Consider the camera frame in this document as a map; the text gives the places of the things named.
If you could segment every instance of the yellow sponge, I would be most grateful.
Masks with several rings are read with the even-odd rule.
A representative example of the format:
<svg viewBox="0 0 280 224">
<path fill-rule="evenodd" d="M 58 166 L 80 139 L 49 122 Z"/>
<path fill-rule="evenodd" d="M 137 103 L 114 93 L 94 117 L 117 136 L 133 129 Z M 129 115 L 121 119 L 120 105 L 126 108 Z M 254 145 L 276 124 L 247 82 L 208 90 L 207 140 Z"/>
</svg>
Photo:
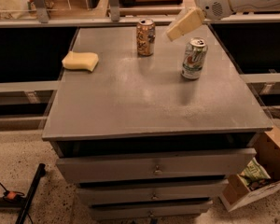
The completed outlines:
<svg viewBox="0 0 280 224">
<path fill-rule="evenodd" d="M 99 57 L 92 52 L 73 52 L 69 51 L 63 59 L 63 67 L 69 70 L 89 70 L 93 71 Z"/>
</svg>

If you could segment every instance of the soda can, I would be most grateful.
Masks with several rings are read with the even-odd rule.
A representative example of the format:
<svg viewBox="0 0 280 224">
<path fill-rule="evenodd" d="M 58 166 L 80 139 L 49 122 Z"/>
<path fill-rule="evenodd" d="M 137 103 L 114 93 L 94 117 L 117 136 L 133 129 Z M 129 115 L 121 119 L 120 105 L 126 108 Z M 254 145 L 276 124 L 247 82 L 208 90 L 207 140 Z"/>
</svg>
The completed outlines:
<svg viewBox="0 0 280 224">
<path fill-rule="evenodd" d="M 185 59 L 181 75 L 188 79 L 197 79 L 203 70 L 207 45 L 202 38 L 194 37 L 186 45 Z"/>
<path fill-rule="evenodd" d="M 141 19 L 137 23 L 137 51 L 141 56 L 150 56 L 154 51 L 156 24 L 152 19 Z"/>
</svg>

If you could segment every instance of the cardboard box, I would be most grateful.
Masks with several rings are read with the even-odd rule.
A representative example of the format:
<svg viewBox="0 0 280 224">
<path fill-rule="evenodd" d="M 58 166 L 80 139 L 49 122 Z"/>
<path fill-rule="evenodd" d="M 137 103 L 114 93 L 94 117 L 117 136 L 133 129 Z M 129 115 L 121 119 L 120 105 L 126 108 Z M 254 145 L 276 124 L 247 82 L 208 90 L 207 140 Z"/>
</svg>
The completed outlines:
<svg viewBox="0 0 280 224">
<path fill-rule="evenodd" d="M 241 206 L 267 197 L 280 190 L 280 130 L 274 127 L 263 133 L 254 144 L 256 159 L 271 176 L 272 184 L 251 191 L 238 175 L 231 175 L 229 185 L 220 195 L 221 201 L 230 212 Z"/>
</svg>

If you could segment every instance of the can lid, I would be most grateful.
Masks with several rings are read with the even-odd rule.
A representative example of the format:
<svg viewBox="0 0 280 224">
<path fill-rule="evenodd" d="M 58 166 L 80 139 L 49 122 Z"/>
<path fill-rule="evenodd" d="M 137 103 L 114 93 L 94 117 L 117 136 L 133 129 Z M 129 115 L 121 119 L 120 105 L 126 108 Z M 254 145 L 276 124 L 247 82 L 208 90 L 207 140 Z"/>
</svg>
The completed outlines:
<svg viewBox="0 0 280 224">
<path fill-rule="evenodd" d="M 199 38 L 199 37 L 194 37 L 190 40 L 190 44 L 194 47 L 202 48 L 205 47 L 206 43 L 204 39 Z"/>
<path fill-rule="evenodd" d="M 141 19 L 139 21 L 140 24 L 145 25 L 145 26 L 149 26 L 151 24 L 153 24 L 153 20 L 152 19 Z"/>
</svg>

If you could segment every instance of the sponge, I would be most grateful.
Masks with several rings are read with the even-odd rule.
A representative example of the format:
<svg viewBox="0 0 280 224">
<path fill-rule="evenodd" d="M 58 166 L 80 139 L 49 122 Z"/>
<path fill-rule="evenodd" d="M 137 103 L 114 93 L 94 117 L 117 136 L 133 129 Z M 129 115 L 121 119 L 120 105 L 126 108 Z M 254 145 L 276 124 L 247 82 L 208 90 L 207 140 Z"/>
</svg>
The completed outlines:
<svg viewBox="0 0 280 224">
<path fill-rule="evenodd" d="M 69 70 L 89 70 L 93 71 L 99 57 L 92 52 L 73 52 L 69 51 L 63 59 L 63 67 Z"/>
<path fill-rule="evenodd" d="M 203 25 L 205 17 L 203 11 L 198 7 L 187 7 L 182 10 L 166 31 L 171 41 L 182 35 L 190 33 Z"/>
</svg>

